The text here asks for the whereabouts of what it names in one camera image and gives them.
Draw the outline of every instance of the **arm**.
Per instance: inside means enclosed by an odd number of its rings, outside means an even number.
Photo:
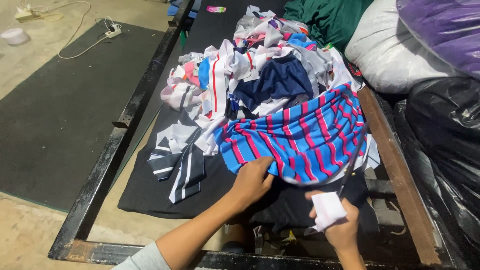
[[[319,193],[322,191],[307,192],[305,198],[311,200],[313,195]],[[342,200],[342,206],[347,216],[328,227],[325,230],[325,236],[334,247],[344,270],[366,270],[357,246],[359,210],[345,198]],[[315,208],[312,208],[310,217],[316,217]]]
[[[272,185],[273,175],[264,180],[273,162],[262,157],[244,165],[232,189],[212,207],[156,240],[156,246],[172,270],[185,269],[198,251],[227,220],[258,201]]]

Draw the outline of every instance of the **black plastic bag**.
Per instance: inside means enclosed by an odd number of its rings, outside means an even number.
[[[395,107],[396,132],[419,193],[458,268],[480,260],[480,83],[415,85]]]

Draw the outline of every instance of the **metal table frame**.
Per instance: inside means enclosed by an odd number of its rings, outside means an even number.
[[[92,242],[87,241],[87,238],[193,3],[194,0],[183,1],[173,20],[169,21],[168,29],[156,49],[152,61],[118,121],[113,122],[114,128],[110,138],[48,253],[50,259],[116,265],[142,248],[140,245]],[[403,155],[399,145],[388,139],[392,138],[393,134],[385,117],[382,118],[380,115],[381,109],[378,107],[378,102],[374,100],[373,93],[369,89],[364,89],[359,92],[359,99],[362,105],[368,104],[370,107],[370,109],[364,110],[364,114],[371,121],[372,133],[377,140],[379,149],[384,149],[384,153],[380,152],[384,157],[383,160],[389,160],[385,168],[394,183],[394,191],[409,225],[419,257],[425,264],[438,264],[440,261],[432,245],[431,224],[425,222],[415,224],[419,220],[425,221],[427,217],[418,194],[414,192],[415,186],[408,168],[405,167],[405,161],[402,160]],[[216,251],[201,251],[192,265],[210,269],[341,269],[338,261],[325,259]],[[372,270],[433,269],[427,265],[377,263],[369,263],[367,268]]]

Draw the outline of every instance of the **dark green fabric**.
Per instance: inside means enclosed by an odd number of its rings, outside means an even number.
[[[285,4],[285,19],[309,27],[320,47],[331,42],[342,53],[359,20],[373,0],[293,0]]]

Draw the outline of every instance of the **scissors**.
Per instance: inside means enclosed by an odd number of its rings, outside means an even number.
[[[357,161],[357,158],[359,157],[360,148],[363,145],[363,142],[365,141],[364,138],[365,138],[365,135],[367,134],[367,130],[368,130],[368,121],[363,125],[363,127],[361,129],[361,132],[360,132],[361,140],[357,144],[357,147],[355,147],[355,151],[353,152],[352,156],[350,157],[350,161],[348,163],[347,171],[345,172],[345,174],[342,177],[341,186],[340,186],[340,189],[337,192],[337,195],[340,199],[342,199],[342,193],[343,193],[343,188],[345,187],[345,183],[352,176],[352,172],[353,172],[353,169],[354,169],[354,166],[355,166],[355,162]]]

